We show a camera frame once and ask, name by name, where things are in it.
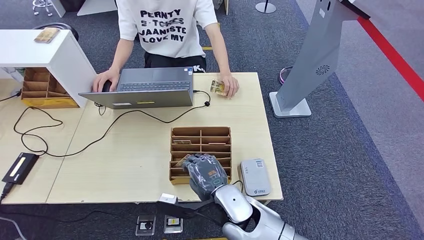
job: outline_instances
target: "human hand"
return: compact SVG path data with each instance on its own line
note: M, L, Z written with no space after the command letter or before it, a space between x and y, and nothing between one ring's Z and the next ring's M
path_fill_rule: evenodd
M227 93L227 98L232 98L237 91L239 90L239 81L235 79L231 73L229 74L222 74L221 73L221 82L224 83L225 88L224 92Z
M110 86L109 91L113 92L117 89L118 81L119 81L119 70L115 70L110 68L109 70L100 73L97 75L93 82L93 92L101 92L103 90L103 85L107 80L109 80L112 84Z

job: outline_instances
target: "white device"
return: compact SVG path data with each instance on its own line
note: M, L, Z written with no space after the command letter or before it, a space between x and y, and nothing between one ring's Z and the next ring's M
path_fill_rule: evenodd
M261 158L252 158L240 163L244 190L247 195L264 196L270 194L271 184L267 167Z

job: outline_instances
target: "mouse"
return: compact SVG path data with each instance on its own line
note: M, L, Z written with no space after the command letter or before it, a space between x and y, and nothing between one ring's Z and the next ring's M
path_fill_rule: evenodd
M109 92L109 90L111 89L111 85L112 85L112 82L111 82L111 81L109 81L109 80L106 80L106 81L104 82L104 84L103 84L103 89L101 90L101 92L102 92L102 93L107 93L107 92Z

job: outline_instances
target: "laptop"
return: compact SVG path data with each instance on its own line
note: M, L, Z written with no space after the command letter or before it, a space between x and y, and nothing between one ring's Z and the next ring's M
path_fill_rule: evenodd
M117 91L80 96L111 109L193 106L193 67L123 69Z

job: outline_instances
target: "cardboard organizer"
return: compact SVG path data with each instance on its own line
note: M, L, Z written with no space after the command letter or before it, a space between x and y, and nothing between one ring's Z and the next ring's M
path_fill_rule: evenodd
M21 100L41 109L78 108L77 103L45 67L27 67Z
M178 144L174 140L190 140L191 144ZM187 154L196 153L214 155L224 168L230 183L232 156L229 127L174 127L171 129L170 145L169 180L173 185L189 184L189 173L182 167L175 167L175 164Z

